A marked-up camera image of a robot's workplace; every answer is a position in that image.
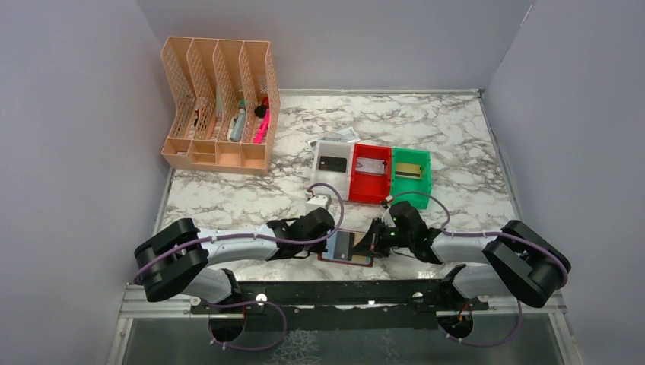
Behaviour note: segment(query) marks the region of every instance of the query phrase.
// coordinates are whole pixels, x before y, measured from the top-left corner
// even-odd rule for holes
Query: white plastic box
[[[319,168],[321,157],[339,157],[347,160],[345,172],[325,171]],[[311,183],[328,183],[338,190],[343,200],[349,198],[349,183],[351,178],[351,164],[354,157],[354,144],[332,141],[318,141],[313,155],[313,172]],[[331,194],[331,190],[324,186],[313,188],[316,194]]]

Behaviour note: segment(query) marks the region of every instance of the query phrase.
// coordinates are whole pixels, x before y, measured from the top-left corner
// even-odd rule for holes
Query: metal frame
[[[479,90],[280,90],[281,94],[287,95],[374,95],[374,94],[457,94],[457,95],[475,95],[481,107],[488,132],[491,136],[497,158],[500,161],[500,168],[504,175],[505,182],[509,189],[511,205],[513,206],[516,217],[521,219],[522,212],[519,202],[515,195],[513,188],[513,180],[510,174],[510,169],[507,165],[506,159],[500,145],[497,142],[497,137],[491,128],[488,118],[486,116],[483,101],[481,99],[481,91]],[[156,234],[164,221],[164,212],[168,201],[168,194],[172,186],[172,178],[174,169],[168,172],[166,186],[164,193],[161,197],[157,217],[154,221],[153,234]],[[190,297],[185,295],[178,295],[170,300],[159,303],[149,303],[145,299],[145,292],[143,288],[138,285],[127,284],[124,293],[121,310],[119,311],[119,320],[116,324],[115,335],[113,338],[110,354],[107,358],[108,365],[122,364],[126,349],[128,347],[130,334],[132,332],[132,324],[134,319],[139,318],[213,318],[213,319],[239,319],[242,318],[238,314],[192,314],[190,312],[191,305],[189,302]],[[517,302],[514,298],[510,297],[494,297],[494,298],[480,298],[486,300],[489,305],[489,310],[477,311],[474,314],[477,316],[494,316],[494,315],[507,315],[517,313]],[[564,299],[559,291],[557,291],[542,308],[531,308],[523,306],[523,312],[526,314],[548,314],[551,320],[555,340],[561,352],[562,359],[567,365],[582,365],[580,354],[577,350],[575,340],[570,332],[566,312],[567,307],[564,304]],[[453,311],[439,311],[438,316],[456,314]]]

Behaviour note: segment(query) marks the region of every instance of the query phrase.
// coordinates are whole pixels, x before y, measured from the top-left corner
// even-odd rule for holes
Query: gray wall
[[[485,93],[587,364],[643,363],[645,2],[538,0]]]
[[[168,36],[271,40],[280,88],[488,85],[532,0],[138,0]]]
[[[174,115],[134,0],[0,3],[0,362],[103,364]]]

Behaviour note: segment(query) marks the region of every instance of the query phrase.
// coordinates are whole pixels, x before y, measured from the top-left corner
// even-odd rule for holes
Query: marble tabletop
[[[491,136],[475,95],[282,95],[269,175],[250,176],[177,170],[164,212],[163,226],[191,217],[209,230],[258,226],[304,213],[313,152],[306,141],[351,125],[361,143],[428,150],[432,194],[453,215],[449,229],[493,230],[514,219]],[[346,230],[367,230],[382,210],[377,205],[345,203]],[[330,210],[338,217],[336,202]],[[432,202],[421,210],[428,226],[445,219]],[[409,254],[407,249],[401,253]],[[376,280],[437,278],[442,265],[401,255],[375,259],[373,267],[302,260],[244,260],[214,265],[229,268],[239,281]]]

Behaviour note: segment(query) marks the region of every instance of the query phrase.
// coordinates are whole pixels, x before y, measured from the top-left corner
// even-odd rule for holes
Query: desk organizer
[[[383,173],[358,171],[358,160],[367,158],[381,160]],[[408,163],[416,167],[414,177],[396,174],[397,163]],[[343,200],[359,203],[379,204],[388,195],[400,192],[432,191],[430,152],[319,141],[314,150],[311,183],[328,183],[340,192]],[[315,193],[332,194],[327,188],[316,187]],[[394,200],[410,202],[415,208],[425,209],[429,198],[423,195],[407,194]]]
[[[318,141],[313,155],[311,183],[328,183],[338,190],[343,200],[348,200],[351,179],[351,166],[354,157],[354,144],[332,141]],[[321,170],[326,160],[335,161],[336,166]],[[313,188],[314,192],[333,193],[324,186]]]
[[[384,174],[376,175],[356,171],[357,160],[360,157],[382,160],[385,164]],[[392,184],[392,148],[357,143],[354,145],[354,158],[352,160],[349,200],[351,202],[379,204],[389,194],[389,188]]]
[[[409,179],[405,177],[398,177],[395,174],[397,163],[412,163],[421,167],[420,179]],[[390,195],[398,194],[400,192],[432,192],[432,180],[430,175],[430,152],[420,150],[408,150],[406,148],[393,148],[392,149],[392,188],[389,191]],[[427,196],[419,194],[406,194],[399,198],[394,199],[394,202],[406,200],[410,205],[418,208],[427,208]]]
[[[161,58],[176,105],[161,151],[168,163],[184,170],[266,174],[280,114],[271,43],[172,36]],[[271,118],[268,131],[258,135],[262,120],[254,110],[265,97]],[[242,100],[242,139],[227,141]]]

